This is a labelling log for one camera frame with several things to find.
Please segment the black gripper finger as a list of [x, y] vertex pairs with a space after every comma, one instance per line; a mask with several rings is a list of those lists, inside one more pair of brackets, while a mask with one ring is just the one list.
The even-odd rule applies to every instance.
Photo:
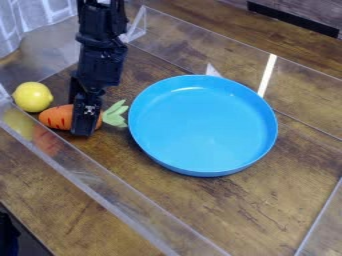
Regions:
[[68, 103], [74, 103], [74, 99], [78, 93], [82, 91], [82, 85], [75, 77], [71, 77], [70, 81], [70, 92], [68, 92]]
[[102, 98], [92, 94], [76, 94], [72, 104], [71, 133], [76, 136], [91, 136], [100, 117]]

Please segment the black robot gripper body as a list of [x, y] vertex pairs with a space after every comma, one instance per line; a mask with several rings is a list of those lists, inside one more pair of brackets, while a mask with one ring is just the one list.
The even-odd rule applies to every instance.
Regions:
[[72, 72], [82, 85], [78, 94], [102, 96], [104, 88], [120, 83], [123, 64], [128, 52], [119, 37], [98, 40], [91, 36], [76, 34], [80, 43], [78, 69]]

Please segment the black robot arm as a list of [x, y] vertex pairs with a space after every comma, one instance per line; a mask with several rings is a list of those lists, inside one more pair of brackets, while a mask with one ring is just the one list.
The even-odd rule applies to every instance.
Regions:
[[71, 133], [90, 136], [100, 120], [104, 88], [120, 83], [128, 48], [119, 36], [127, 32], [128, 19], [124, 0], [76, 0], [76, 5], [80, 53], [70, 83]]

